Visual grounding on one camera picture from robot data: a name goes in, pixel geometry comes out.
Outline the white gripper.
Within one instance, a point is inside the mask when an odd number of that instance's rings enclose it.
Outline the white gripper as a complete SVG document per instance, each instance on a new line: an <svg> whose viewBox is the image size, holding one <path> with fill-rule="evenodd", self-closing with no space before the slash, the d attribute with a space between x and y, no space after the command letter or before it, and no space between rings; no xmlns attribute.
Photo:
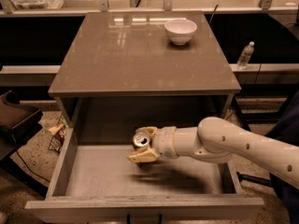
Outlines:
<svg viewBox="0 0 299 224"><path fill-rule="evenodd" d="M178 154L175 150L175 131L176 127L163 127L158 129L154 126L140 127L136 132L147 132L154 135L152 147L140 148L129 154L127 159L133 163L149 163L158 160L158 155L162 159L177 159Z"/></svg>

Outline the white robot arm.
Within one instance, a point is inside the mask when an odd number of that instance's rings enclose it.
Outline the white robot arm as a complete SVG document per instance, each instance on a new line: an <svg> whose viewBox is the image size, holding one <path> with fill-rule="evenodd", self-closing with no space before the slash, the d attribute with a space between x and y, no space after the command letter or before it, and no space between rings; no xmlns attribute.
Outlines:
<svg viewBox="0 0 299 224"><path fill-rule="evenodd" d="M205 118L191 128L142 127L135 131L133 143L135 151L128 159L134 163L179 157L225 163L235 154L299 188L299 147L251 133L225 119Z"/></svg>

